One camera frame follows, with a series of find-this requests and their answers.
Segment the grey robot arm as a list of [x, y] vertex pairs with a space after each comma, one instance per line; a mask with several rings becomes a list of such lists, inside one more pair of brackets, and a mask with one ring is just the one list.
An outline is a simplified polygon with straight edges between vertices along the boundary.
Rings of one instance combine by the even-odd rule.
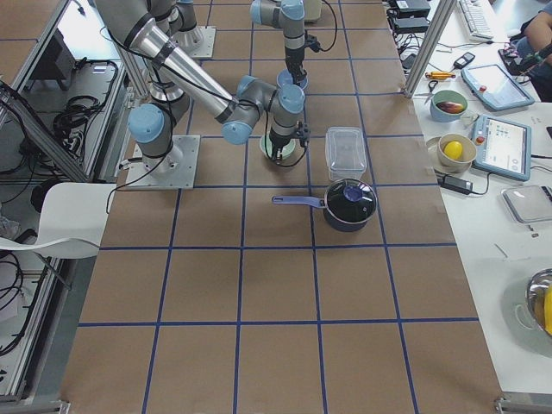
[[144, 59], [159, 74], [158, 84], [173, 83], [202, 104], [221, 124], [226, 141], [246, 143], [264, 116], [265, 156], [273, 164], [284, 165], [283, 151], [292, 140], [298, 140], [302, 149], [309, 146], [309, 132], [301, 120], [305, 95], [300, 83], [306, 77], [303, 60], [308, 46], [302, 2], [252, 2], [253, 22], [282, 30], [285, 63], [292, 81], [277, 86], [245, 75], [235, 94], [230, 94], [178, 44], [174, 37], [179, 29], [176, 15], [183, 10], [176, 2], [98, 1], [96, 6], [111, 39], [124, 51]]
[[[252, 22], [282, 31], [286, 69], [279, 73], [278, 84], [305, 88], [308, 83], [304, 69], [305, 50], [322, 50], [317, 37], [308, 34], [304, 26], [302, 1], [253, 1], [250, 6]], [[192, 1], [177, 1], [168, 18], [169, 35], [187, 53], [204, 45], [204, 30], [198, 26]]]

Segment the person forearm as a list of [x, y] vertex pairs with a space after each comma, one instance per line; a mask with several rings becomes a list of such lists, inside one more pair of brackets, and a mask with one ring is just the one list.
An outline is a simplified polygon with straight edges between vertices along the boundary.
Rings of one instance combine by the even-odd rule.
[[542, 9], [524, 31], [531, 48], [538, 52], [551, 43], [551, 12]]

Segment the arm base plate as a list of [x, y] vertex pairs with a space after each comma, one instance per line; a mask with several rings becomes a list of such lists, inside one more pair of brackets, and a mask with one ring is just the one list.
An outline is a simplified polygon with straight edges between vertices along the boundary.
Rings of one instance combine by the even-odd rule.
[[201, 138], [199, 135], [174, 135], [172, 150], [156, 166], [154, 160], [146, 158], [143, 162], [141, 149], [135, 144], [133, 157], [137, 162], [129, 165], [125, 183], [133, 190], [190, 190], [194, 187], [198, 153]]
[[213, 57], [216, 27], [202, 26], [198, 27], [199, 33], [203, 36], [203, 40], [198, 43], [198, 46], [191, 50], [188, 54], [197, 60], [209, 60]]

